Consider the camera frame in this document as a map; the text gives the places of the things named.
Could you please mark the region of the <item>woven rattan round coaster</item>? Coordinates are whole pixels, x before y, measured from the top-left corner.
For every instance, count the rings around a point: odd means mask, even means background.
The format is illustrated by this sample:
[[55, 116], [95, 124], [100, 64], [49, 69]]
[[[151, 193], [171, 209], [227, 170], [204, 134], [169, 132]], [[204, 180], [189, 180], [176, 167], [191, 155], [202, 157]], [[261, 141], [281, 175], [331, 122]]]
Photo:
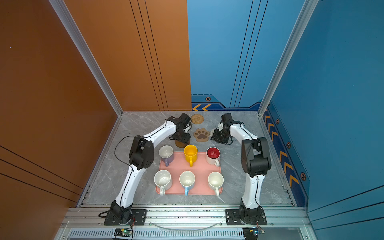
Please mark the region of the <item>woven rattan round coaster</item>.
[[200, 125], [204, 122], [204, 117], [200, 114], [194, 114], [191, 116], [192, 124]]

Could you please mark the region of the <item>cork paw print coaster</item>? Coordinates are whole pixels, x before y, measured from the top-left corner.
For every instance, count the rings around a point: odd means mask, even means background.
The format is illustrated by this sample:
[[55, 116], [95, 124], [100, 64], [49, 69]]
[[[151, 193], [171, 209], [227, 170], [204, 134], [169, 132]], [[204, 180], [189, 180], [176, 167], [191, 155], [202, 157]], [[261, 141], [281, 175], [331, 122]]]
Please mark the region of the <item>cork paw print coaster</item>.
[[196, 129], [196, 131], [193, 133], [193, 136], [199, 143], [207, 142], [210, 139], [210, 132], [204, 128]]

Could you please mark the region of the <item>matte brown wooden coaster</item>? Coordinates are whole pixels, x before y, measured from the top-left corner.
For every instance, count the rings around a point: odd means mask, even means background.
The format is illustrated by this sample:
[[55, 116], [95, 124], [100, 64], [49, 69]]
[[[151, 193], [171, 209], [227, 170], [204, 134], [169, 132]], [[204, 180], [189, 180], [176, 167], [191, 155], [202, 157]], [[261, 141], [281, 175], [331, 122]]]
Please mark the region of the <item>matte brown wooden coaster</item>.
[[182, 149], [189, 145], [189, 143], [182, 143], [180, 141], [175, 141], [175, 144], [178, 148], [182, 148]]

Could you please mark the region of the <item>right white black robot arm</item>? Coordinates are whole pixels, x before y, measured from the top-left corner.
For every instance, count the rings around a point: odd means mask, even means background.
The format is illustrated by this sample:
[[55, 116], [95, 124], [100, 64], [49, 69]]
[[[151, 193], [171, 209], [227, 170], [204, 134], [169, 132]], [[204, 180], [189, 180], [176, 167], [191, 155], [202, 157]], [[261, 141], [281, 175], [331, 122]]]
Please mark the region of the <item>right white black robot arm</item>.
[[233, 120], [230, 113], [222, 115], [211, 139], [224, 145], [236, 139], [241, 144], [241, 165], [246, 174], [245, 191], [239, 209], [229, 210], [228, 224], [239, 219], [244, 225], [265, 226], [267, 217], [260, 197], [263, 181], [272, 167], [268, 140], [252, 134], [243, 122]]

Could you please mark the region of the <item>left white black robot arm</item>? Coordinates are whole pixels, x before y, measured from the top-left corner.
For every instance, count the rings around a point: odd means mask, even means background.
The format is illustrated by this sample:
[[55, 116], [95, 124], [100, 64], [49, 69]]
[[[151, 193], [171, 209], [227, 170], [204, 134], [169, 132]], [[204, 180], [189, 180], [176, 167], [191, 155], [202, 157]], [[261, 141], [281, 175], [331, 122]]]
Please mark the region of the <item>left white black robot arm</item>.
[[118, 196], [107, 211], [104, 225], [124, 226], [133, 223], [134, 214], [131, 209], [134, 196], [143, 174], [155, 159], [154, 148], [168, 137], [187, 144], [191, 139], [188, 133], [191, 127], [191, 117], [182, 113], [178, 118], [167, 118], [160, 127], [148, 134], [134, 136], [129, 153], [127, 176]]

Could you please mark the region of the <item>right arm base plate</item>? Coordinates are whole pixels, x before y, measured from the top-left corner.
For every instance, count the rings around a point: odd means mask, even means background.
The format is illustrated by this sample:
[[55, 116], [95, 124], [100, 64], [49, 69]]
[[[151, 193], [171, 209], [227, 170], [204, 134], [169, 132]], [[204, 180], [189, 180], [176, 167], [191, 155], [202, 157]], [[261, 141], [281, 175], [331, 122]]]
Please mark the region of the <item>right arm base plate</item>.
[[226, 215], [226, 223], [229, 226], [234, 225], [259, 225], [259, 226], [266, 226], [267, 223], [267, 217], [263, 209], [256, 208], [256, 209], [246, 209], [240, 210], [240, 209], [226, 209], [225, 210]]

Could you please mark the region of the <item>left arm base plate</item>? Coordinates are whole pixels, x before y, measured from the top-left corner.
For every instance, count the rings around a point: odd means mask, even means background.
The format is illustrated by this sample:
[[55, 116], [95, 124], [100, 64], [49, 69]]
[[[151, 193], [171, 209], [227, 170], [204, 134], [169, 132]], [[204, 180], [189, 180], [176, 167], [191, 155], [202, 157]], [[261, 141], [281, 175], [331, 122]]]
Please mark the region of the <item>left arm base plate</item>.
[[147, 217], [145, 209], [128, 209], [123, 212], [108, 210], [104, 221], [105, 226], [143, 226]]

